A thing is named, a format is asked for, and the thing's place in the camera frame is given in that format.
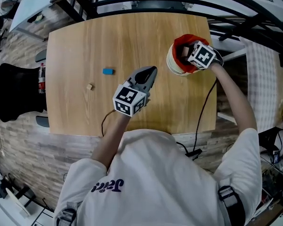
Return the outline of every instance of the black chair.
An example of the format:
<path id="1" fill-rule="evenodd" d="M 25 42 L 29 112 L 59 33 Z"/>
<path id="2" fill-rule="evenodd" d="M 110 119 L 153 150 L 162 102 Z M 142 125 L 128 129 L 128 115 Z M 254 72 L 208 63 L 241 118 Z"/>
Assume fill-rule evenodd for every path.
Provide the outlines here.
<path id="1" fill-rule="evenodd" d="M 0 66 L 0 120 L 16 120 L 26 112 L 47 110 L 46 94 L 39 94 L 39 68 Z"/>

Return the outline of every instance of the red bottle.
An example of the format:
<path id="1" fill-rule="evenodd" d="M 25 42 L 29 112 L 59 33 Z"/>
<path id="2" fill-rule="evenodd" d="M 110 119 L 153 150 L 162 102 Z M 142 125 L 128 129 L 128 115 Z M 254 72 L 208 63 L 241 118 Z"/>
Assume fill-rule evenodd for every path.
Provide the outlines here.
<path id="1" fill-rule="evenodd" d="M 45 65 L 42 63 L 39 68 L 39 94 L 44 94 L 45 91 Z"/>

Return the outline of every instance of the wooden table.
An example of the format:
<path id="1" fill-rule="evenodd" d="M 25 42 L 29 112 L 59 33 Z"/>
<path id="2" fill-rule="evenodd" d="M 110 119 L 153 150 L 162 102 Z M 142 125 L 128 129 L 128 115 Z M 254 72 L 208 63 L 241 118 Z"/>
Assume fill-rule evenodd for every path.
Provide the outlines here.
<path id="1" fill-rule="evenodd" d="M 150 91 L 151 101 L 131 119 L 128 130 L 195 132 L 215 76 L 210 70 L 183 77 L 169 71 L 168 50 L 175 38 L 186 33 L 211 43 L 206 18 L 173 13 L 108 16 L 51 32 L 46 59 L 50 131 L 101 135 L 101 122 L 113 110 L 112 97 L 118 84 L 135 69 L 155 65 L 158 76 Z M 102 69 L 107 67 L 115 69 L 115 75 L 103 75 Z M 91 91 L 86 89 L 89 83 L 94 85 Z M 208 99 L 199 131 L 215 129 L 215 122 L 216 88 Z"/>

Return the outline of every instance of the checkered fabric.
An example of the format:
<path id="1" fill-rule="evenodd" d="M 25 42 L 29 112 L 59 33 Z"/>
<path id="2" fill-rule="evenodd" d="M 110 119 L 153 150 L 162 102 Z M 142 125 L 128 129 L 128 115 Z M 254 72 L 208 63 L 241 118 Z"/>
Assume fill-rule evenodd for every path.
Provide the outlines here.
<path id="1" fill-rule="evenodd" d="M 278 53 L 240 37 L 246 48 L 248 101 L 254 110 L 258 133 L 276 126 Z"/>

